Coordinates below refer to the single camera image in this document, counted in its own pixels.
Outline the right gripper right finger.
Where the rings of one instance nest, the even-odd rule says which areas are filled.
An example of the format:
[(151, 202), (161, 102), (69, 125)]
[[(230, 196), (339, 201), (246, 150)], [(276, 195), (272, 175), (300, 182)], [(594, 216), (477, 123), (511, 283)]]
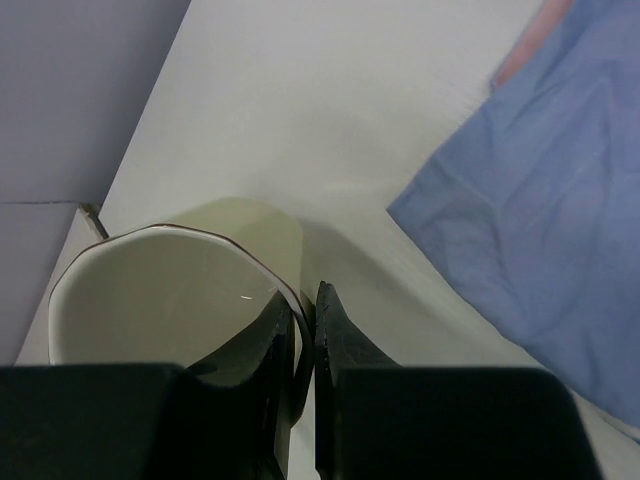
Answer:
[(575, 402), (535, 368), (403, 367), (317, 294), (315, 466), (324, 479), (599, 479)]

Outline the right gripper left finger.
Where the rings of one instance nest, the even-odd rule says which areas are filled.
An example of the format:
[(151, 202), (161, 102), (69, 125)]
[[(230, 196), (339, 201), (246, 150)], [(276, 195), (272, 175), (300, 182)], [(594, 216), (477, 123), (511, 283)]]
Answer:
[(275, 295), (196, 365), (1, 372), (5, 479), (282, 479), (292, 426), (291, 310)]

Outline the white cup yellow handle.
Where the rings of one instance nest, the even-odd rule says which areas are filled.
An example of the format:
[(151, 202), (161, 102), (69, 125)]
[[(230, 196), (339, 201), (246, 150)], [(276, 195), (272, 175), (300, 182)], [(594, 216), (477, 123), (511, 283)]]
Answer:
[(296, 324), (290, 400), (299, 419), (312, 372), (307, 275), (294, 217), (246, 198), (207, 203), (74, 258), (49, 298), (49, 361), (190, 366), (280, 296)]

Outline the blue princess print cloth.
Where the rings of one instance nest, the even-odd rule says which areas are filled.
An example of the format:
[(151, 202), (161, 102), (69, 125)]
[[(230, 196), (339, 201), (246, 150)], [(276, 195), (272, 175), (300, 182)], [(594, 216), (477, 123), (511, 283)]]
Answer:
[(545, 2), (388, 212), (505, 338), (638, 437), (637, 2)]

